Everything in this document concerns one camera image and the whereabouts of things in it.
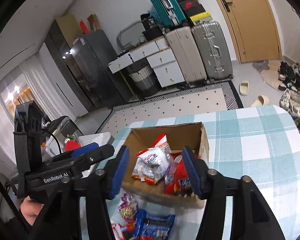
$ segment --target door lock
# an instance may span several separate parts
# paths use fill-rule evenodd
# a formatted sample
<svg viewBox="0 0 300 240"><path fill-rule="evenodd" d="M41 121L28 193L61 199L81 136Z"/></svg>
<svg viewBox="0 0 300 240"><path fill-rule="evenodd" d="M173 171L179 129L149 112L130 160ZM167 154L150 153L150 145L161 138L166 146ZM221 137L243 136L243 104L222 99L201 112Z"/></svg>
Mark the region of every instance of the door lock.
<svg viewBox="0 0 300 240"><path fill-rule="evenodd" d="M229 4L233 4L233 2L227 2L226 0L222 0L223 5L225 6L227 12L231 12L229 8Z"/></svg>

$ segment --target human hand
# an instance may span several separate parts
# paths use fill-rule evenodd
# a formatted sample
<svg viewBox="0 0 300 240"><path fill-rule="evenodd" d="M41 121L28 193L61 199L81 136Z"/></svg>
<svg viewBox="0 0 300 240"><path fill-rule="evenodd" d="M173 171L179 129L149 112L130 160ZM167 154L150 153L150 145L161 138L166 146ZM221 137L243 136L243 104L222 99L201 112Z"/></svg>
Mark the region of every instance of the human hand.
<svg viewBox="0 0 300 240"><path fill-rule="evenodd" d="M30 197L26 197L23 203L20 206L20 210L22 215L25 217L27 222L32 226L39 215L43 204L40 204L36 201L30 199Z"/></svg>

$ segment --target teal suitcase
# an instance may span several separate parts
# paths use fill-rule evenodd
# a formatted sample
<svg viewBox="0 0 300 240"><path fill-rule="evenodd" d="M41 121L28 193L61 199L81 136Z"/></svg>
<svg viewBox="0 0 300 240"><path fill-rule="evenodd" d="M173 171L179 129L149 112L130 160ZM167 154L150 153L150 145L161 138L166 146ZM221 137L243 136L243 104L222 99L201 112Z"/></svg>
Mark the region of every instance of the teal suitcase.
<svg viewBox="0 0 300 240"><path fill-rule="evenodd" d="M150 0L165 25L178 26L186 19L177 0Z"/></svg>

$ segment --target slipper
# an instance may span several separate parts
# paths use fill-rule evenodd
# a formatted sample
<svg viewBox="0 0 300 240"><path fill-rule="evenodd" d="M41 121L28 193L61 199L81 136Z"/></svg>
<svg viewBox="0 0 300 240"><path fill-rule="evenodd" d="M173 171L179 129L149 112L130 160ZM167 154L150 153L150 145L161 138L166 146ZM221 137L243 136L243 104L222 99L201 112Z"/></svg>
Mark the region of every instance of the slipper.
<svg viewBox="0 0 300 240"><path fill-rule="evenodd" d="M256 99L256 101L253 102L251 107L257 107L257 106L267 106L270 104L270 100L267 96L260 95Z"/></svg>
<svg viewBox="0 0 300 240"><path fill-rule="evenodd" d="M248 95L249 92L249 81L242 81L239 86L239 93L242 96Z"/></svg>

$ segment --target suitcase handle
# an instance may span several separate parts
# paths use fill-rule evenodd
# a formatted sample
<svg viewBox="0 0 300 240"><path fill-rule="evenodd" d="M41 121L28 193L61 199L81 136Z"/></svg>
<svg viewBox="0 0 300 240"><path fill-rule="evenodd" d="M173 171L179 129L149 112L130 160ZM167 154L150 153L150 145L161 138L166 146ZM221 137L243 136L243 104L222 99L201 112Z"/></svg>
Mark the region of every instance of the suitcase handle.
<svg viewBox="0 0 300 240"><path fill-rule="evenodd" d="M213 47L215 47L215 49L218 51L218 54L219 54L219 58L221 58L221 50L220 50L220 47L217 46L217 45L213 45Z"/></svg>
<svg viewBox="0 0 300 240"><path fill-rule="evenodd" d="M167 10L173 9L173 5L171 4L170 0L162 0L162 3Z"/></svg>

